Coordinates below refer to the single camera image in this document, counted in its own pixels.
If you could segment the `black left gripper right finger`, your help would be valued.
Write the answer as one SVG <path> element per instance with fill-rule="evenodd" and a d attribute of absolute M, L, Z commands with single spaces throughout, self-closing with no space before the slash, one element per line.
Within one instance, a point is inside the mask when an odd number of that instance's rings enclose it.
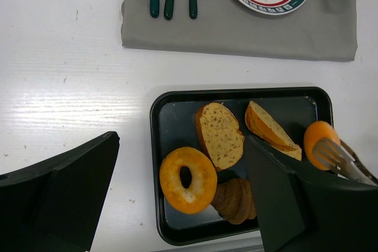
<path fill-rule="evenodd" d="M 249 135 L 246 168 L 265 251 L 377 251 L 377 187 L 323 172 Z"/>

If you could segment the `orange glazed donut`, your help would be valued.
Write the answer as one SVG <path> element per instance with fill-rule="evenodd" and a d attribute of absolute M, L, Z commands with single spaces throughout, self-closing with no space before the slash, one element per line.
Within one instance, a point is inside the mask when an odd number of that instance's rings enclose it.
<path fill-rule="evenodd" d="M 185 188 L 180 170 L 187 167 L 191 183 Z M 160 186 L 168 203 L 184 214 L 196 214 L 212 202 L 217 189 L 217 174 L 205 154 L 192 147 L 181 147 L 169 153 L 159 169 Z"/>

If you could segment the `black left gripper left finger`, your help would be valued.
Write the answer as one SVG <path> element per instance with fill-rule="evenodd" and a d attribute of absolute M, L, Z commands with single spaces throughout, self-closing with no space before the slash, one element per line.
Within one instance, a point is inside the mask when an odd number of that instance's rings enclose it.
<path fill-rule="evenodd" d="M 106 132 L 1 175 L 1 251 L 90 251 L 119 152 Z"/>

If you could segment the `metal serving tongs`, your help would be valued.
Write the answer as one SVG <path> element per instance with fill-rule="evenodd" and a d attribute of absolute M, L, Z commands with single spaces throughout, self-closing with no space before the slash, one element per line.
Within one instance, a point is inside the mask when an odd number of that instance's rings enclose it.
<path fill-rule="evenodd" d="M 377 186 L 377 178 L 362 164 L 356 153 L 342 140 L 320 139 L 312 149 L 318 162 L 346 179 Z"/>

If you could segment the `orange round bun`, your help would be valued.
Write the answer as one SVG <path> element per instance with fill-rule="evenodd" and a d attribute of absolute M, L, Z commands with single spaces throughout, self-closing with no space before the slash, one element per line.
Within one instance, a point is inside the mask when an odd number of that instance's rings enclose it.
<path fill-rule="evenodd" d="M 328 168 L 316 160 L 312 154 L 313 147 L 322 138 L 329 138 L 338 146 L 341 145 L 340 139 L 334 128 L 327 122 L 316 121 L 312 123 L 304 134 L 304 150 L 307 159 L 318 169 L 327 171 Z"/>

